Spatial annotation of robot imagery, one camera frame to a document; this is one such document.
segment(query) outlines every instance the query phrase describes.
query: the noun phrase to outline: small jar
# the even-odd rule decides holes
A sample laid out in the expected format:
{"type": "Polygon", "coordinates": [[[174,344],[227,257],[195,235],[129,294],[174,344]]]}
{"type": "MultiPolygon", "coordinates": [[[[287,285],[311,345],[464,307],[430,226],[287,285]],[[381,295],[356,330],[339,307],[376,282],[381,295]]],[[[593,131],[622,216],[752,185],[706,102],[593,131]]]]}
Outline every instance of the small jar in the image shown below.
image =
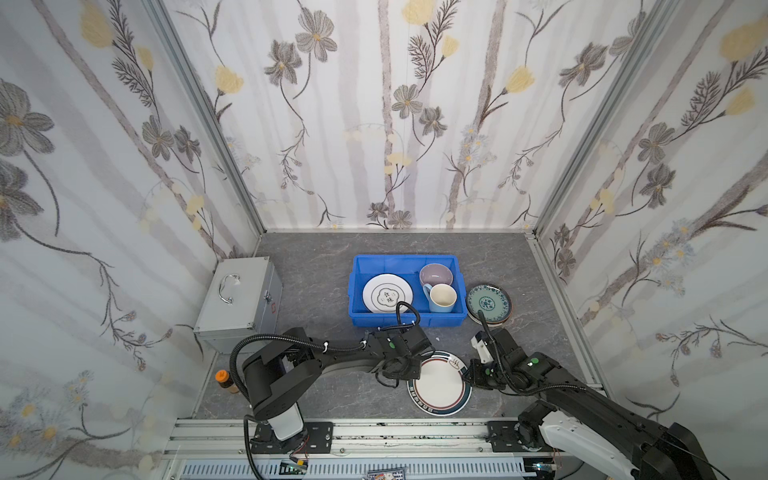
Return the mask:
{"type": "Polygon", "coordinates": [[[219,382],[221,388],[227,389],[229,393],[238,393],[240,391],[237,388],[237,385],[235,385],[235,382],[232,381],[230,373],[226,370],[219,370],[216,372],[216,381],[219,382]]]}

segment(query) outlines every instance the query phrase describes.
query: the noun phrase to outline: ceramic mug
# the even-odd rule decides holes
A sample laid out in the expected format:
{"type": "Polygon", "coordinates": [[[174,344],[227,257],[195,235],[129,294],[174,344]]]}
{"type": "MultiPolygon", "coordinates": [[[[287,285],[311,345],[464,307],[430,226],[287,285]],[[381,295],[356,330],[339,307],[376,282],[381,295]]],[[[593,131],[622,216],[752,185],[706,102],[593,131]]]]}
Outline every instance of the ceramic mug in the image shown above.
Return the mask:
{"type": "Polygon", "coordinates": [[[421,282],[422,286],[435,286],[438,283],[450,285],[453,283],[453,273],[451,269],[441,263],[430,263],[419,271],[419,282],[421,282]]]}
{"type": "Polygon", "coordinates": [[[458,294],[452,286],[445,283],[438,283],[435,286],[424,285],[424,294],[429,300],[429,311],[432,313],[450,313],[456,304],[458,294]]]}

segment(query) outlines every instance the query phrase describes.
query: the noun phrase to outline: white plate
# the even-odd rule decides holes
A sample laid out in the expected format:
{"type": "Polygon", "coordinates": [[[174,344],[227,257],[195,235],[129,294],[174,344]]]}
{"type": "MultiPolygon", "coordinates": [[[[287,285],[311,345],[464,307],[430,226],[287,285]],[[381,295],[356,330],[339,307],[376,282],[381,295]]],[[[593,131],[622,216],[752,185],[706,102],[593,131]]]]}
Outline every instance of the white plate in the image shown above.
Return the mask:
{"type": "Polygon", "coordinates": [[[411,400],[423,411],[435,416],[450,416],[463,409],[472,395],[472,386],[462,374],[467,366],[452,353],[438,350],[422,362],[418,380],[408,381],[411,400]]]}
{"type": "MultiPolygon", "coordinates": [[[[368,280],[362,289],[362,301],[372,313],[394,313],[398,302],[413,303],[413,290],[403,278],[383,273],[368,280]]],[[[407,310],[400,307],[400,313],[407,310]]]]}

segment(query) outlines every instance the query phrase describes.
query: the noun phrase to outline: ventilation grille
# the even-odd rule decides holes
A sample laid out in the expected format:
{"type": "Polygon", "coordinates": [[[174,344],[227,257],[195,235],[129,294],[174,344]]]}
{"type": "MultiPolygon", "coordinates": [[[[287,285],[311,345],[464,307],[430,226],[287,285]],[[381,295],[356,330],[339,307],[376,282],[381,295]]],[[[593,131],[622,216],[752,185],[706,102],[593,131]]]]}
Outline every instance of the ventilation grille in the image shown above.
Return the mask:
{"type": "MultiPolygon", "coordinates": [[[[280,460],[256,460],[259,473],[274,480],[284,478],[320,478],[359,480],[366,472],[387,468],[406,468],[408,480],[439,480],[443,478],[509,478],[535,477],[525,472],[522,458],[403,458],[382,461],[380,458],[311,458],[306,475],[279,475],[280,460]]],[[[247,460],[189,460],[181,480],[252,480],[247,460]]]]}

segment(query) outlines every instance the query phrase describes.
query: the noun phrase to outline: purple bowl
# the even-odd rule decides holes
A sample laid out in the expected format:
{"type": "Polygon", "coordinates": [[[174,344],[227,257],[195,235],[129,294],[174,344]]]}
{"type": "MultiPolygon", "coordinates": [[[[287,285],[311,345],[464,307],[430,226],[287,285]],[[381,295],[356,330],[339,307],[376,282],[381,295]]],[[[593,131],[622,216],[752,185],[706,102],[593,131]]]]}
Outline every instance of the purple bowl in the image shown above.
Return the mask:
{"type": "Polygon", "coordinates": [[[425,265],[419,272],[419,281],[422,286],[429,285],[435,286],[439,283],[445,283],[451,285],[453,283],[453,273],[451,269],[440,263],[430,263],[425,265]]]}

